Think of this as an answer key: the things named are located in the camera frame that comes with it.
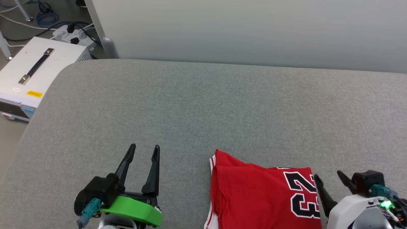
power strip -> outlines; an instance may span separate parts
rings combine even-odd
[[[74,31],[69,33],[68,25],[61,26],[59,29],[53,32],[53,35],[55,37],[55,40],[57,41],[82,45],[87,47],[89,51],[93,51],[97,45],[81,29],[75,29]]]

green plastic bracket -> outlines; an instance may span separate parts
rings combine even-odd
[[[126,196],[118,196],[110,208],[101,208],[100,211],[130,218],[147,225],[161,226],[161,212],[149,204]]]

white and red striped trim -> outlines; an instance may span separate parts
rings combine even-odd
[[[215,167],[216,165],[215,155],[213,155],[209,159],[209,163],[210,163],[210,174],[212,175],[213,167]],[[205,225],[203,227],[204,227],[203,229],[219,229],[218,216],[212,211],[212,202],[210,203],[208,218],[206,219]]]

gray floor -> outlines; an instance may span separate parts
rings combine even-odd
[[[51,5],[52,9],[59,15],[58,22],[87,22],[91,23],[92,20],[89,16],[87,9],[80,8],[75,5],[75,0],[43,0]],[[2,5],[12,6],[15,5],[13,0],[2,0],[0,2]],[[36,17],[39,12],[38,4],[26,4],[24,6],[31,17]],[[6,10],[9,8],[0,7],[0,11]],[[37,22],[34,20],[32,22],[26,22],[21,11],[15,9],[10,12],[3,13],[2,15],[13,19],[18,22],[29,24],[31,26],[38,26]],[[10,39],[19,40],[24,38],[29,38],[35,36],[42,32],[39,29],[32,29],[26,26],[22,26],[13,22],[10,22],[3,17],[0,17],[0,31],[2,34]],[[52,31],[48,31],[45,34],[41,35],[43,38],[53,37]],[[10,45],[16,44],[26,44],[26,42],[9,42]],[[12,55],[16,55],[22,48],[10,48]],[[91,52],[92,55],[99,59],[105,58],[103,48],[98,46],[96,49]],[[0,52],[0,69],[3,69],[8,61],[3,58],[3,54]],[[21,139],[21,136],[27,126],[27,123],[21,121],[11,121],[3,117],[0,117],[0,180],[2,179],[4,172],[14,156],[15,149],[18,142]]]

robotic arm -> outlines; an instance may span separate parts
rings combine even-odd
[[[144,229],[147,225],[159,227],[162,214],[157,196],[160,176],[160,147],[154,148],[152,165],[141,193],[127,192],[125,180],[133,161],[136,145],[132,144],[115,173],[106,178],[94,177],[75,199],[74,211],[80,216],[79,229],[84,228],[90,218],[100,218],[98,229],[130,227]]]
[[[383,174],[373,170],[353,174],[349,179],[337,171],[342,183],[353,195],[335,202],[324,188],[318,175],[314,176],[322,207],[328,217],[327,229],[405,229],[407,201],[397,192],[385,187]]]

